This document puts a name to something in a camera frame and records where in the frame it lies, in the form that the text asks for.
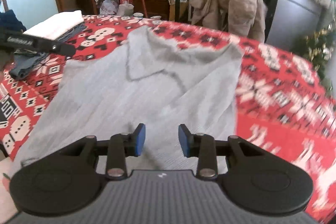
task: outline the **person's hand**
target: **person's hand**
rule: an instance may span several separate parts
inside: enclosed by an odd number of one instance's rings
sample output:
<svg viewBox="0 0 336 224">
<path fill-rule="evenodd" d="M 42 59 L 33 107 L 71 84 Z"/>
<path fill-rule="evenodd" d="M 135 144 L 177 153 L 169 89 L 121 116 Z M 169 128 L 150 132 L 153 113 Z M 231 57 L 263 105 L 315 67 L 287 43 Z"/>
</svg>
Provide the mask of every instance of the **person's hand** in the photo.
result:
<svg viewBox="0 0 336 224">
<path fill-rule="evenodd" d="M 0 50 L 0 83 L 3 80 L 3 69 L 11 63 L 12 55 L 6 51 Z"/>
</svg>

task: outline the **metal pivot bolt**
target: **metal pivot bolt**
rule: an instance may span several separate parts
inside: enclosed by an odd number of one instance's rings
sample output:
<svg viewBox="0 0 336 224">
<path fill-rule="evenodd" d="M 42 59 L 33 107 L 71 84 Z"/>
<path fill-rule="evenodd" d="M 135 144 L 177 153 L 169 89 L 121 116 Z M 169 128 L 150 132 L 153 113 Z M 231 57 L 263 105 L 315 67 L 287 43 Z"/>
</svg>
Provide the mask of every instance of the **metal pivot bolt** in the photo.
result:
<svg viewBox="0 0 336 224">
<path fill-rule="evenodd" d="M 216 175 L 216 172 L 210 168 L 203 168 L 200 170 L 199 174 L 204 178 L 211 178 Z"/>
<path fill-rule="evenodd" d="M 124 170 L 120 169 L 120 168 L 112 168 L 112 169 L 109 169 L 107 171 L 107 174 L 110 176 L 110 177 L 121 177 L 122 175 L 124 175 Z"/>
</svg>

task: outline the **gray garment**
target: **gray garment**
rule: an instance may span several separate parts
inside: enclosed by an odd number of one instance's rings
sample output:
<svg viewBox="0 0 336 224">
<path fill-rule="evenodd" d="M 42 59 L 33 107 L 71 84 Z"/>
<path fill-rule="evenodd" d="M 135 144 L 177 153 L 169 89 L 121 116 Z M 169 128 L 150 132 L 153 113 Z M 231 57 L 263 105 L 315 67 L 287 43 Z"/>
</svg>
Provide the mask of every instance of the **gray garment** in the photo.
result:
<svg viewBox="0 0 336 224">
<path fill-rule="evenodd" d="M 183 157 L 178 126 L 226 140 L 235 129 L 235 87 L 242 53 L 235 45 L 219 51 L 178 49 L 147 27 L 129 43 L 96 61 L 67 61 L 60 90 L 18 151 L 11 175 L 87 135 L 108 140 L 143 122 L 143 154 L 127 158 L 132 169 L 192 169 Z M 225 166 L 222 160 L 220 167 Z M 98 163 L 104 172 L 105 161 Z"/>
<path fill-rule="evenodd" d="M 59 42 L 66 42 L 71 37 L 75 36 L 77 33 L 84 31 L 86 28 L 84 23 L 81 23 L 71 30 L 67 31 L 65 34 L 61 35 L 58 39 Z M 30 52 L 30 51 L 20 51 L 14 54 L 15 67 L 9 72 L 14 80 L 22 80 L 26 78 L 33 68 L 39 64 L 43 59 L 48 56 L 45 52 Z"/>
</svg>

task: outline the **folded clothes stack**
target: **folded clothes stack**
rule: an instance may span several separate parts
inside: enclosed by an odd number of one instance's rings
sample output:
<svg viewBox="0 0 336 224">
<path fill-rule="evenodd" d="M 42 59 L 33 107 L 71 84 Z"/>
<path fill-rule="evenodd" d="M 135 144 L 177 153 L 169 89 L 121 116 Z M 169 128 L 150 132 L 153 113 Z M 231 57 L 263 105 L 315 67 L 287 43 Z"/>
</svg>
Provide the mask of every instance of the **folded clothes stack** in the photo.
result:
<svg viewBox="0 0 336 224">
<path fill-rule="evenodd" d="M 85 30 L 83 22 L 82 12 L 79 10 L 59 13 L 35 25 L 24 34 L 66 42 L 77 33 Z M 47 55 L 45 52 L 18 50 L 14 54 L 15 67 L 9 74 L 14 80 L 24 79 Z"/>
</svg>

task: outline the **refrigerator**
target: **refrigerator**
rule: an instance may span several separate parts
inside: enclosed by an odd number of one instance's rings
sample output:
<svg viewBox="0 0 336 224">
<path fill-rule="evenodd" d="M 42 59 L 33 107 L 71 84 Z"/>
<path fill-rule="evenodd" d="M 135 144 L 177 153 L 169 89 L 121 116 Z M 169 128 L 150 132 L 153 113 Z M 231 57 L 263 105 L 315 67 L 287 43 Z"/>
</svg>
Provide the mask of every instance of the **refrigerator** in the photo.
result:
<svg viewBox="0 0 336 224">
<path fill-rule="evenodd" d="M 320 13 L 315 0 L 278 0 L 266 43 L 290 50 L 298 38 L 314 33 Z"/>
</svg>

